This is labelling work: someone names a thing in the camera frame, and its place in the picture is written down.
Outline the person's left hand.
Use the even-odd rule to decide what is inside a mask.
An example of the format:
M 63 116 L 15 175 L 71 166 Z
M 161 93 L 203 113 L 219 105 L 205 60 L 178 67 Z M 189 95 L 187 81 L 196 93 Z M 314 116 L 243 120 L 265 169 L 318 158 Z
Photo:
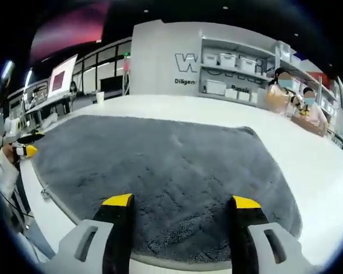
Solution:
M 11 143 L 4 145 L 2 151 L 11 164 L 16 164 L 19 160 L 16 148 Z

